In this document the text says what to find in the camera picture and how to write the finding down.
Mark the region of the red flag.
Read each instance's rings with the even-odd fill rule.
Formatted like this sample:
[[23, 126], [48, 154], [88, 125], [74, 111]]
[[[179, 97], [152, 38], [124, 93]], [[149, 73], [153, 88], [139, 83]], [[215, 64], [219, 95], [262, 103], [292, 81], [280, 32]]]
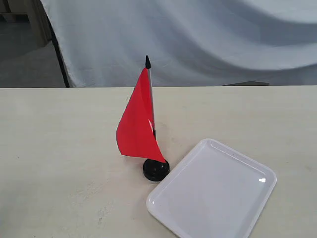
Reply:
[[149, 57], [146, 57], [145, 67], [118, 124], [116, 142], [120, 153], [124, 156], [166, 163], [155, 137], [150, 68]]

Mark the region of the black backdrop stand pole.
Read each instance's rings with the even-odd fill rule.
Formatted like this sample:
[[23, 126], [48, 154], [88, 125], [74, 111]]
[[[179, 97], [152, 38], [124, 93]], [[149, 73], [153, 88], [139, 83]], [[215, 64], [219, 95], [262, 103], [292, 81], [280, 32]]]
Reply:
[[56, 57], [57, 57], [58, 64], [59, 64], [59, 67], [60, 67], [60, 71], [61, 71], [61, 74], [62, 74], [62, 78], [63, 78], [63, 81], [64, 81], [64, 85], [65, 85], [66, 88], [69, 88], [70, 84], [69, 84], [69, 81], [68, 81], [68, 78], [67, 78], [66, 69], [65, 69], [64, 62], [63, 62], [63, 59], [62, 59], [62, 55], [61, 55], [61, 52], [60, 52], [60, 49], [59, 49], [58, 40], [56, 38], [56, 35], [54, 33], [54, 30], [53, 30], [53, 27], [52, 27], [51, 24], [50, 24], [50, 30], [51, 30], [51, 34], [52, 34], [52, 43], [53, 43], [53, 46], [54, 46], [54, 49], [55, 49], [55, 53], [56, 53]]

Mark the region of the wooden furniture in background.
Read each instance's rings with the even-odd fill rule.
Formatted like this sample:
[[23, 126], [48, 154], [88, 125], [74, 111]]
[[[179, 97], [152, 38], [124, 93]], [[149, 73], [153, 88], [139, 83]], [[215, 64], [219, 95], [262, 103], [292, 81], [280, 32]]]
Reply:
[[40, 0], [0, 0], [0, 15], [8, 23], [27, 16], [39, 47], [45, 47], [52, 39], [49, 20]]

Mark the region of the black round flag base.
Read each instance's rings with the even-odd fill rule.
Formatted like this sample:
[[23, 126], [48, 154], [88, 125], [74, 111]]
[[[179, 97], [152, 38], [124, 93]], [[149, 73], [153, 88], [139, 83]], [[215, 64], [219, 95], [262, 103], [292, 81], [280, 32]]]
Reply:
[[147, 159], [143, 163], [144, 176], [154, 182], [162, 181], [170, 173], [170, 165], [168, 161], [159, 162]]

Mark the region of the white backdrop cloth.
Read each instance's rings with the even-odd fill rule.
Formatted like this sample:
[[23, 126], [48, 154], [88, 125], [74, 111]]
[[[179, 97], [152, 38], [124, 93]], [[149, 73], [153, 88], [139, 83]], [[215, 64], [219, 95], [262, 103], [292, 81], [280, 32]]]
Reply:
[[314, 0], [45, 0], [74, 87], [317, 82]]

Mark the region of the white plastic tray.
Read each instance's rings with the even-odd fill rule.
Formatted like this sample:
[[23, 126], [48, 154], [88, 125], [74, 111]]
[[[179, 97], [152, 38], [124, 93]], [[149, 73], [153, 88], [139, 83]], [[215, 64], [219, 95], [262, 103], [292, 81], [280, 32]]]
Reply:
[[276, 182], [272, 169], [207, 138], [156, 186], [146, 206], [180, 238], [247, 238]]

